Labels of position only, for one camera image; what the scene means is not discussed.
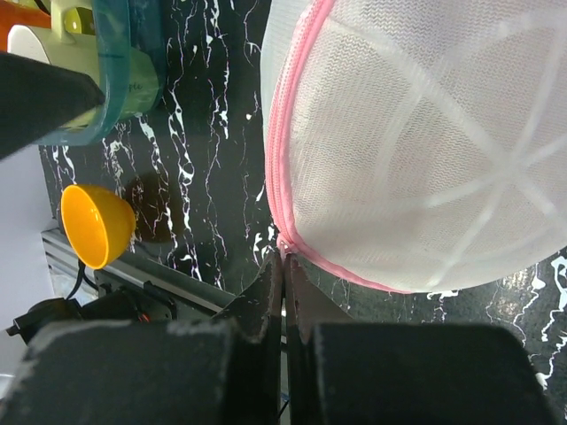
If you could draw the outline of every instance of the white mesh laundry bag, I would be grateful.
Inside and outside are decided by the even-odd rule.
[[[563,248],[566,6],[274,0],[261,95],[280,246],[410,292]]]

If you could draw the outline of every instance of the black marble backdrop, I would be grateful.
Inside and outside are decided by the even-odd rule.
[[[163,102],[122,121],[100,143],[41,147],[52,211],[58,216],[69,184],[105,186],[136,211],[131,251],[238,293],[276,240],[264,187],[260,108],[269,1],[162,4],[169,66]],[[307,266],[314,282],[361,320],[482,322],[509,329],[530,353],[557,417],[567,423],[567,252],[477,288],[406,296]]]

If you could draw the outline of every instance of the white wall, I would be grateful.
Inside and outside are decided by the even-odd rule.
[[[0,162],[1,332],[30,306],[53,297],[40,235],[51,223],[39,150],[29,146]],[[24,349],[19,339],[0,336],[0,375],[17,366]]]

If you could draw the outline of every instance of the yellow plastic cup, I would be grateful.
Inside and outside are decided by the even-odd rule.
[[[136,228],[136,216],[128,202],[108,189],[89,184],[66,187],[61,216],[77,256],[94,269],[116,260]]]

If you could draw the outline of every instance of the black cable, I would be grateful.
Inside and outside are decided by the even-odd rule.
[[[85,283],[87,283],[93,290],[98,290],[98,286],[96,283],[94,283],[93,281],[91,281],[88,277],[87,274],[85,273],[84,276],[82,277],[82,279],[85,281]]]
[[[48,15],[50,15],[50,11],[47,10],[47,7],[45,7],[45,4],[43,4],[42,0],[34,0],[35,5],[37,6],[37,8],[42,11],[43,13],[47,13]]]
[[[71,297],[77,293],[77,290],[79,290],[83,281],[85,281],[85,283],[87,283],[93,290],[98,290],[98,286],[85,274],[86,268],[87,266],[85,265],[85,263],[79,260],[79,272],[77,273],[77,280],[74,282],[73,289],[71,290],[69,295],[67,295],[66,299],[71,299]]]
[[[290,404],[290,400],[283,403],[283,407],[280,409],[280,413],[277,415],[278,420],[282,417],[282,413],[284,412],[285,407],[287,407],[287,405],[289,405],[289,404]]]

